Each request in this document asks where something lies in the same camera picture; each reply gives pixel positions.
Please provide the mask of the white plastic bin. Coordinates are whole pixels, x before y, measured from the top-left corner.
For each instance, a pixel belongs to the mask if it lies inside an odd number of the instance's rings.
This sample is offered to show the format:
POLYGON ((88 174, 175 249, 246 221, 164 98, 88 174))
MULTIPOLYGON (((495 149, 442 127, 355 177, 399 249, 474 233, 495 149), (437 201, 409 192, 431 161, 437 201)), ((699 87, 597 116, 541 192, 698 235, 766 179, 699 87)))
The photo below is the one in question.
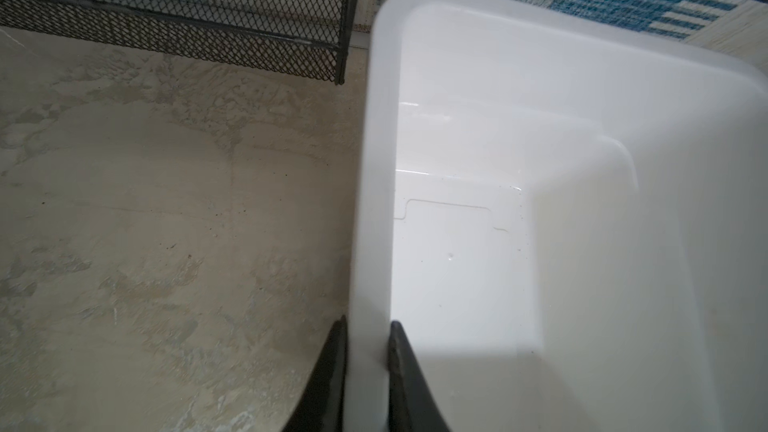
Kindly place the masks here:
POLYGON ((767 427, 767 79, 511 0, 371 32, 344 425, 399 321, 454 431, 767 427))

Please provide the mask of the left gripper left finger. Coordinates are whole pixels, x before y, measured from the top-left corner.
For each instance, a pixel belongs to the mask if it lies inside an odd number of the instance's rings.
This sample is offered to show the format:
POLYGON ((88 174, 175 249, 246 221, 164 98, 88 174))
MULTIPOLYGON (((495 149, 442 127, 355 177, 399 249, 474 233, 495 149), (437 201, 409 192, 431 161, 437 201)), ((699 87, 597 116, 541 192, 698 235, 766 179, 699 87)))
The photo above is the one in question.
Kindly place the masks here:
POLYGON ((344 387, 348 355, 347 319, 336 320, 283 432, 343 430, 344 387))

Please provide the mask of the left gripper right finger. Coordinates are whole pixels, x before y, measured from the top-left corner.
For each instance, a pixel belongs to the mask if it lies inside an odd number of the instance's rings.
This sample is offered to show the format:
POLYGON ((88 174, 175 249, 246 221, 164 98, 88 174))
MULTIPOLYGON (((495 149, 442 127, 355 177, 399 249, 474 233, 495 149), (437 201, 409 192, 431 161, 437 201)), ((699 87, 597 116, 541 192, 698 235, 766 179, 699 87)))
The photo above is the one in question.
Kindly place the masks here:
POLYGON ((448 432, 403 325, 392 321, 387 345, 388 430, 448 432))

